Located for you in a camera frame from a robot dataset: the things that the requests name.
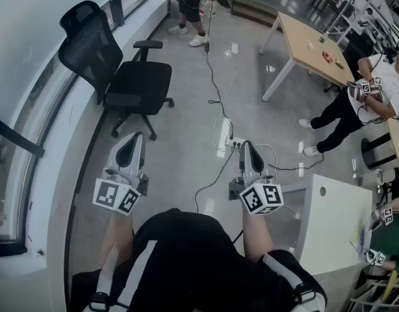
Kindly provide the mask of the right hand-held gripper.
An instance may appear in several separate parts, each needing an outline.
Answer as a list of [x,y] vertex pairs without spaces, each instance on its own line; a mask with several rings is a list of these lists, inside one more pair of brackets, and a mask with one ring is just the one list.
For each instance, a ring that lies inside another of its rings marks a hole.
[[241,177],[229,183],[229,200],[240,200],[250,215],[267,215],[283,207],[281,186],[273,184],[271,175],[263,175],[264,161],[249,140],[240,146]]

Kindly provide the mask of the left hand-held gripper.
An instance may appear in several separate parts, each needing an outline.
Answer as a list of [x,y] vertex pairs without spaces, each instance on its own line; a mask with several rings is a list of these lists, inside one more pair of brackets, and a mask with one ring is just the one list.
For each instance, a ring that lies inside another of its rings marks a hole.
[[104,167],[101,178],[96,179],[94,205],[130,215],[138,200],[148,193],[149,178],[140,171],[144,159],[145,140],[141,132],[118,141],[109,154],[110,167]]

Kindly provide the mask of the person's left forearm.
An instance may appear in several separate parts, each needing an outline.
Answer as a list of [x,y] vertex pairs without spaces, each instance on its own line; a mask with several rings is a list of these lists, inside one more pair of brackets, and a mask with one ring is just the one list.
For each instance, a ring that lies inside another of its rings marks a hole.
[[133,254],[133,215],[111,214],[101,245],[100,267],[103,267],[113,247],[119,251],[116,267],[123,264]]

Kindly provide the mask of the person's right forearm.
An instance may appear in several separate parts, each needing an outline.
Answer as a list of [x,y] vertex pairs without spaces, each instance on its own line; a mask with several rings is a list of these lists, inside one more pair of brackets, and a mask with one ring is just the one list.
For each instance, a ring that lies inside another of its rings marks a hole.
[[242,210],[244,255],[254,263],[274,249],[274,243],[268,231],[263,215],[249,214],[246,208]]

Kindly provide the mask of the dark framed casement window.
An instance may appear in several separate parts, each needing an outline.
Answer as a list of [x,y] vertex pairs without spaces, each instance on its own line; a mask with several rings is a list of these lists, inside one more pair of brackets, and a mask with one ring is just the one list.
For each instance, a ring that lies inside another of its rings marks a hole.
[[[0,120],[0,135],[21,149],[26,150],[32,156],[37,159],[43,157],[45,150],[43,147],[31,142],[30,140],[23,137],[21,134],[17,133],[15,130],[10,128],[8,125]],[[26,219],[27,219],[27,209],[29,202],[25,198],[29,197],[31,191],[31,186],[27,183],[26,196],[21,197],[20,205],[18,208],[18,224],[17,228],[17,238],[14,240],[0,240],[0,257],[9,257],[15,255],[25,254],[27,252],[26,247]]]

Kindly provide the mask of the white floor socket box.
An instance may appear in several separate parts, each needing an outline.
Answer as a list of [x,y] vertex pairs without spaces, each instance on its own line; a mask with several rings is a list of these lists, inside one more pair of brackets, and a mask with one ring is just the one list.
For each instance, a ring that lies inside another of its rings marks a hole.
[[245,143],[245,141],[246,141],[245,139],[234,136],[232,139],[229,139],[229,145],[235,146],[240,151],[241,146],[243,143]]

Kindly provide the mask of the white power strip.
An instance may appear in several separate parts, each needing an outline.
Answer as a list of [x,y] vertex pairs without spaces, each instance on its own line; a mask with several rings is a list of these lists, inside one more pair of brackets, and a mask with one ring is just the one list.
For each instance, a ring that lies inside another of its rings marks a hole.
[[227,148],[232,144],[234,139],[233,136],[233,126],[229,118],[224,118],[224,131],[222,131],[222,136],[224,136],[224,146]]

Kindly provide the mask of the black mesh office chair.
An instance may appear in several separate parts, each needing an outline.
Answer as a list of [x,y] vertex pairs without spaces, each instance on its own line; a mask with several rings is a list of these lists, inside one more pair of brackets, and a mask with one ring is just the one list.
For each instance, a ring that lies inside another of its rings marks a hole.
[[149,50],[162,49],[163,43],[137,41],[133,46],[140,51],[140,60],[125,61],[106,13],[93,1],[69,9],[60,26],[66,39],[58,51],[59,61],[94,88],[97,104],[107,111],[118,111],[112,137],[118,136],[118,128],[130,115],[138,114],[150,131],[150,139],[155,140],[149,116],[158,114],[164,104],[175,105],[168,97],[172,67],[147,60]]

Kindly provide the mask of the white desk with hole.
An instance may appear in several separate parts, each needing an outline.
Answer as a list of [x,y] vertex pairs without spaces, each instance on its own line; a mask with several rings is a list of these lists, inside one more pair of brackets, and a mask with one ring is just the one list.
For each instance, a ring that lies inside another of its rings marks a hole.
[[284,196],[304,193],[294,253],[306,271],[318,275],[364,262],[365,255],[358,256],[350,239],[360,219],[370,224],[371,190],[313,174],[281,191]]

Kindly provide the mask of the person's black shirt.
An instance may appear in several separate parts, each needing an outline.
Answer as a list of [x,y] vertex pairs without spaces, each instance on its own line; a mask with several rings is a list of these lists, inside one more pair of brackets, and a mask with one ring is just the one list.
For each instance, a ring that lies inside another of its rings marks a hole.
[[238,253],[211,216],[173,208],[133,232],[132,257],[74,275],[70,312],[324,312],[319,282],[286,250]]

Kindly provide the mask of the white small appliance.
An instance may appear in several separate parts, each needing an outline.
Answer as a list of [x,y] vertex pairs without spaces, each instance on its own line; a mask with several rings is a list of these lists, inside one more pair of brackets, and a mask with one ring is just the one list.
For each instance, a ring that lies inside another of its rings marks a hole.
[[380,187],[384,184],[384,177],[384,171],[378,168],[361,175],[358,185],[364,188]]

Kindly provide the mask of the wooden table with white legs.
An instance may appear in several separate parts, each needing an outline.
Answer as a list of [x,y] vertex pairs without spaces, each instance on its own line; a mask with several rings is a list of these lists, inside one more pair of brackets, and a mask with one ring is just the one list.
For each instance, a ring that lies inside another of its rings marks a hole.
[[[343,87],[348,81],[354,80],[342,51],[333,40],[305,23],[282,12],[277,13],[277,18],[259,50],[261,55],[265,52],[265,49],[268,47],[279,27],[283,31],[283,36],[285,37],[289,59],[264,92],[262,96],[263,101],[268,101],[296,65],[325,78],[339,87]],[[319,41],[321,36],[326,37],[324,43]],[[313,51],[308,49],[308,42],[311,42],[315,46]],[[323,51],[327,52],[333,59],[331,63],[328,63],[322,56]],[[335,64],[336,59],[344,65],[343,70]]]

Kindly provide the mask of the yellow white paper sheets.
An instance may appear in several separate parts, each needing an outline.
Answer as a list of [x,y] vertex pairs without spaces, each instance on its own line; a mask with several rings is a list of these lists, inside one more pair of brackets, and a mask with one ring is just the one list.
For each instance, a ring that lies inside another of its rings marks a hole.
[[369,250],[371,236],[372,230],[369,229],[369,224],[360,219],[350,239],[350,244],[358,256],[364,255]]

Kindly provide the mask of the brown wooden platform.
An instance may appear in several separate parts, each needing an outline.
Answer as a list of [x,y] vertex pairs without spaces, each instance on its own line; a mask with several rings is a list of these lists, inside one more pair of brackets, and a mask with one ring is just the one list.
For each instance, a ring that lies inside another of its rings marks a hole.
[[271,27],[277,18],[277,11],[252,0],[233,0],[232,15]]

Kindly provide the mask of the light wood pedestal table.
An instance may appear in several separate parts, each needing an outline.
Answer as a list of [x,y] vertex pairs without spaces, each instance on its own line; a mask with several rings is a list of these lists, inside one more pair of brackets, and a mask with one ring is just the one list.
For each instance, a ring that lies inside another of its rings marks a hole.
[[[388,127],[388,132],[384,135],[369,141],[367,138],[363,138],[361,141],[361,154],[365,165],[369,170],[378,168],[379,166],[389,163],[393,160],[397,160],[399,164],[399,121],[391,118],[386,120],[385,123]],[[391,142],[394,148],[394,154],[388,156],[382,160],[377,160],[374,150],[384,143]]]

